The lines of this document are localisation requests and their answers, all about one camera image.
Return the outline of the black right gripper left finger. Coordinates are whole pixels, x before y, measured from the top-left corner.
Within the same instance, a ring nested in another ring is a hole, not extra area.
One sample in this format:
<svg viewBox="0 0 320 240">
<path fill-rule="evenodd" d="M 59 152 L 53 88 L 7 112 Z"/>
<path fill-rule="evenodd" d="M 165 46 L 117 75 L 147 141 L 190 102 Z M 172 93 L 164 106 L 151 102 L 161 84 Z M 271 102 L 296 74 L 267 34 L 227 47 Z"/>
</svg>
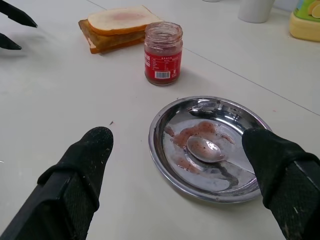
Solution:
<svg viewBox="0 0 320 240">
<path fill-rule="evenodd" d="M 86 240 L 99 197 L 113 133 L 99 126 L 49 167 L 0 235 L 0 240 Z"/>
</svg>

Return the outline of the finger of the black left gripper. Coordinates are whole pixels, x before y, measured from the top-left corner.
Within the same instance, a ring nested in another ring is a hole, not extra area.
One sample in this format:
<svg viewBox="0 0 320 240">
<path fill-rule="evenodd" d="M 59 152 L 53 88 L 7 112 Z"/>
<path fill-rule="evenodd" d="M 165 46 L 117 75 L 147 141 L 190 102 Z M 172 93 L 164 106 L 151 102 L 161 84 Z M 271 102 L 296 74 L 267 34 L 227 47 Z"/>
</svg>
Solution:
<svg viewBox="0 0 320 240">
<path fill-rule="evenodd" d="M 6 15 L 9 19 L 11 19 L 21 25 L 29 26 L 29 27 L 33 27 L 33 28 L 38 27 L 36 22 L 29 15 L 27 15 L 24 11 L 5 2 L 4 0 L 0 0 L 0 13 Z"/>
<path fill-rule="evenodd" d="M 10 38 L 0 33 L 0 48 L 7 50 L 21 50 L 22 48 Z"/>
</svg>

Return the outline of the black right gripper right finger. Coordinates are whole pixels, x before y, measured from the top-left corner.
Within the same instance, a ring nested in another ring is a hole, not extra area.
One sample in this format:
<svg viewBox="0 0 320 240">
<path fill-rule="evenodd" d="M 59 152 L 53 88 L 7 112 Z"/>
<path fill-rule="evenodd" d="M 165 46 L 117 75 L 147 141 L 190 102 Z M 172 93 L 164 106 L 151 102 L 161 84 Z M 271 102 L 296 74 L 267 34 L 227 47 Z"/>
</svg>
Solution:
<svg viewBox="0 0 320 240">
<path fill-rule="evenodd" d="M 320 159 L 262 128 L 245 130 L 242 146 L 286 240 L 320 240 Z"/>
</svg>

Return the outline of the metal spoon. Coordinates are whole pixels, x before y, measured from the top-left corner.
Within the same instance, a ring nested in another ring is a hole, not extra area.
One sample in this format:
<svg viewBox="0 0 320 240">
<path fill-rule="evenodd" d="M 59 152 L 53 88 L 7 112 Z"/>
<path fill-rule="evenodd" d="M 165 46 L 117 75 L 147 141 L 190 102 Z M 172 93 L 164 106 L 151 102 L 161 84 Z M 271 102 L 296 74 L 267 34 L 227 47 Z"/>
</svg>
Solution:
<svg viewBox="0 0 320 240">
<path fill-rule="evenodd" d="M 244 150 L 237 144 L 219 147 L 212 141 L 191 136 L 186 142 L 187 150 L 199 161 L 206 164 L 228 162 L 251 174 L 254 174 L 253 167 L 245 156 Z"/>
</svg>

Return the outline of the white bread slice with jam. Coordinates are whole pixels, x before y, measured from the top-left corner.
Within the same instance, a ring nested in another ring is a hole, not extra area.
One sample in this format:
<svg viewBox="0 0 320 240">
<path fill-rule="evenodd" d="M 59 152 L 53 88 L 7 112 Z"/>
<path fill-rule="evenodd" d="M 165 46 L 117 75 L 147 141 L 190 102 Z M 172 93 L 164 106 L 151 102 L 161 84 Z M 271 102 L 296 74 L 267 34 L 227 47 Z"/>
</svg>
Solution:
<svg viewBox="0 0 320 240">
<path fill-rule="evenodd" d="M 145 30 L 162 20 L 145 6 L 108 9 L 87 17 L 90 28 L 102 36 L 124 35 Z"/>
</svg>

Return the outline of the toasted brown bread slice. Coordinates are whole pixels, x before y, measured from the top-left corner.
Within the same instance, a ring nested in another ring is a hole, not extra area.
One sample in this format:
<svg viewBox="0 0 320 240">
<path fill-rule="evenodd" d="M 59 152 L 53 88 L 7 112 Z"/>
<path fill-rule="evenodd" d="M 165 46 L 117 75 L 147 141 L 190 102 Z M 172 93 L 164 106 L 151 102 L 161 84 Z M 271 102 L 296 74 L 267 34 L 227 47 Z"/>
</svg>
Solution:
<svg viewBox="0 0 320 240">
<path fill-rule="evenodd" d="M 99 54 L 115 49 L 130 47 L 143 43 L 145 40 L 145 31 L 103 36 L 98 35 L 90 28 L 87 19 L 80 20 L 78 25 L 89 44 L 89 49 L 92 54 Z"/>
</svg>

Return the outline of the glass jam jar red label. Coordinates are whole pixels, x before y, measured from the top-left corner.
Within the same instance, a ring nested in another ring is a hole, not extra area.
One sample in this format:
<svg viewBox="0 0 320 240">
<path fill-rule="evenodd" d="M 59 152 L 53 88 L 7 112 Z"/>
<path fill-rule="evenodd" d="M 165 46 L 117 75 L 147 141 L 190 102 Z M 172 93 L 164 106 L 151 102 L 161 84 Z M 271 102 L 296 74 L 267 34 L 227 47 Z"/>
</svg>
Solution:
<svg viewBox="0 0 320 240">
<path fill-rule="evenodd" d="M 173 22 L 149 24 L 144 39 L 144 74 L 159 86 L 173 84 L 180 76 L 183 51 L 182 27 Z"/>
</svg>

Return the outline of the round stainless steel plate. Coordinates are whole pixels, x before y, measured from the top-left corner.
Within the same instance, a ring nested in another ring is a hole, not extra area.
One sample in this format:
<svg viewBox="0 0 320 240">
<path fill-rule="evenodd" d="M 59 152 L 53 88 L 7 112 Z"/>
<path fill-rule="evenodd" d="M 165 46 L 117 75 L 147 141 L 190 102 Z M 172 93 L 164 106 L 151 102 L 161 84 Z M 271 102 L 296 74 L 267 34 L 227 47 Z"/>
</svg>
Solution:
<svg viewBox="0 0 320 240">
<path fill-rule="evenodd" d="M 191 96 L 160 110 L 149 127 L 148 145 L 153 162 L 177 190 L 211 203 L 241 203 L 261 192 L 255 174 L 229 162 L 208 164 L 187 149 L 190 137 L 207 139 L 220 148 L 237 144 L 247 129 L 268 129 L 254 112 L 231 100 Z"/>
</svg>

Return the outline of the yellow dish soap pump bottle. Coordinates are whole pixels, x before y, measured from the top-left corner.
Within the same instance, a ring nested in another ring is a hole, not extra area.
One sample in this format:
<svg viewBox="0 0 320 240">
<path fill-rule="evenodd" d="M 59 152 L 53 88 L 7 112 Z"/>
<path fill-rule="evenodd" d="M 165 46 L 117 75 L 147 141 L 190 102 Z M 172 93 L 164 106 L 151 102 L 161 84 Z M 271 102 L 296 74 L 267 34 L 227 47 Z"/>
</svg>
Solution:
<svg viewBox="0 0 320 240">
<path fill-rule="evenodd" d="M 299 0 L 290 15 L 289 33 L 297 39 L 320 42 L 320 0 Z"/>
</svg>

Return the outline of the white ceramic vase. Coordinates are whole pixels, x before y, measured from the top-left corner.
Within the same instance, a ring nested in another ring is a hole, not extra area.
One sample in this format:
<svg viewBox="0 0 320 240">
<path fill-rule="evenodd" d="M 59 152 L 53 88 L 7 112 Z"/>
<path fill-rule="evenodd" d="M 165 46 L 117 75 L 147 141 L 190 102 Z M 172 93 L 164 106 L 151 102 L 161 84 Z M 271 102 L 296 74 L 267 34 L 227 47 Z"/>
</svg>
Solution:
<svg viewBox="0 0 320 240">
<path fill-rule="evenodd" d="M 244 22 L 260 24 L 268 20 L 275 0 L 241 0 L 238 18 Z"/>
</svg>

